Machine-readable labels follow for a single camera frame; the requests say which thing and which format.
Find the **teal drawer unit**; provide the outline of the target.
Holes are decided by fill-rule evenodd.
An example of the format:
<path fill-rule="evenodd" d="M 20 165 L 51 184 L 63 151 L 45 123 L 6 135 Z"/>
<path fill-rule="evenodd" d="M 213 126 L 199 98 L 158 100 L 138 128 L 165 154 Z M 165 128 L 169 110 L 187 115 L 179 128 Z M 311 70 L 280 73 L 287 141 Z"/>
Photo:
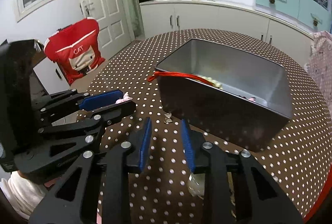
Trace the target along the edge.
<path fill-rule="evenodd" d="M 255 0 L 255 4 L 297 19 L 313 30 L 330 30 L 331 12 L 313 0 Z"/>

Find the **red cat chair cover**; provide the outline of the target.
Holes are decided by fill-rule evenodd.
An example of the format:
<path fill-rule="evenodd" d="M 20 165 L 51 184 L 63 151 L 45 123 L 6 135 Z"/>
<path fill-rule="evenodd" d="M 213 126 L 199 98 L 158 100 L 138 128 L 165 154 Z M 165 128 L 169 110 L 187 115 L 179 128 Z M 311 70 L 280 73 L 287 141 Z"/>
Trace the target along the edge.
<path fill-rule="evenodd" d="M 82 78 L 105 61 L 99 50 L 99 31 L 98 22 L 89 17 L 46 39 L 44 53 L 61 67 L 68 84 Z"/>

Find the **brown polka dot tablecloth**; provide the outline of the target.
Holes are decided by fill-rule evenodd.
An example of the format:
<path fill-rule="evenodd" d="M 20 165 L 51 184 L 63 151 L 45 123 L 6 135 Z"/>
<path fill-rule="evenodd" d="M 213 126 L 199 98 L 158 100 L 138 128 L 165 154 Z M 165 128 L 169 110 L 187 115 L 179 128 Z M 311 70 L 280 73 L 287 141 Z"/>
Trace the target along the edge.
<path fill-rule="evenodd" d="M 121 143 L 146 117 L 152 120 L 150 156 L 145 170 L 130 175 L 133 223 L 200 223 L 203 201 L 187 188 L 190 171 L 181 140 L 181 122 L 165 122 L 157 83 L 148 83 L 155 65 L 192 38 L 253 52 L 283 65 L 288 73 L 293 118 L 255 158 L 271 174 L 301 215 L 321 194 L 331 166 L 331 116 L 315 82 L 293 59 L 269 44 L 244 34 L 217 29 L 187 29 L 134 42 L 98 69 L 76 81 L 80 92 L 95 95 L 121 89 L 137 109 L 107 128 L 101 149 Z"/>

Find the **jade pendant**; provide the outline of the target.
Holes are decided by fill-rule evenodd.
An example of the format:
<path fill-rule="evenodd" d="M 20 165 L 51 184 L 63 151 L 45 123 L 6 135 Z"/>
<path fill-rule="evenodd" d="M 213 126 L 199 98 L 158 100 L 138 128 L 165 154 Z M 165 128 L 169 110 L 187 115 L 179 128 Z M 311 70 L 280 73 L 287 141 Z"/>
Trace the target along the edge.
<path fill-rule="evenodd" d="M 198 196 L 200 199 L 204 199 L 205 174 L 191 173 L 187 181 L 187 187 L 188 187 L 188 192 L 192 196 Z"/>

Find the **pink plush charm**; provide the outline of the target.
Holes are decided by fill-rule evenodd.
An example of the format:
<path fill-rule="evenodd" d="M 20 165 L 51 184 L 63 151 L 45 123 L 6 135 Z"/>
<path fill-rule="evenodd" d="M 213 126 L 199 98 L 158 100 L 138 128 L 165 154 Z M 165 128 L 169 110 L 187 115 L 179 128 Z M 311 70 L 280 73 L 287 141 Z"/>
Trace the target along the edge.
<path fill-rule="evenodd" d="M 115 103 L 120 104 L 132 100 L 133 98 L 129 96 L 129 92 L 126 92 L 121 99 L 118 99 Z"/>

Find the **dark rectangular storage box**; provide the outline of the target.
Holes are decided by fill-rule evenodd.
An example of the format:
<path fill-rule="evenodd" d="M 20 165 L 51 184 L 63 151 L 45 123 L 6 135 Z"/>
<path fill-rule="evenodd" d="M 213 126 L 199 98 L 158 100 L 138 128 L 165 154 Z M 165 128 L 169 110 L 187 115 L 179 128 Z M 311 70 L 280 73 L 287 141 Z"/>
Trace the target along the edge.
<path fill-rule="evenodd" d="M 254 152 L 292 120 L 285 68 L 251 52 L 192 39 L 155 69 L 164 111 Z"/>

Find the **pink checkered cloth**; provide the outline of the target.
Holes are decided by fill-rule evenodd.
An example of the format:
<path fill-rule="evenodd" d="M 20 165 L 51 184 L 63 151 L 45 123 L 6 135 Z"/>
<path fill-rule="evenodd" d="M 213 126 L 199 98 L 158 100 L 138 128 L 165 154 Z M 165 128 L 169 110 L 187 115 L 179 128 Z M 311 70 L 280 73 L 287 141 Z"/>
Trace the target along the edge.
<path fill-rule="evenodd" d="M 316 82 L 323 97 L 331 104 L 331 33 L 312 33 L 311 52 L 305 70 Z"/>

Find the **white panel door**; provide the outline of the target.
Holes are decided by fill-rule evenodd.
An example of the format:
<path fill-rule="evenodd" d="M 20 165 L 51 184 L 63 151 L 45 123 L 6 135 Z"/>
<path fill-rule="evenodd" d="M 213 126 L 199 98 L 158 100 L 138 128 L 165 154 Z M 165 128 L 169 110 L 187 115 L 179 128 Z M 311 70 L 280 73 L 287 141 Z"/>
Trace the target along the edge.
<path fill-rule="evenodd" d="M 84 17 L 99 23 L 102 57 L 112 58 L 134 40 L 127 0 L 79 0 Z"/>

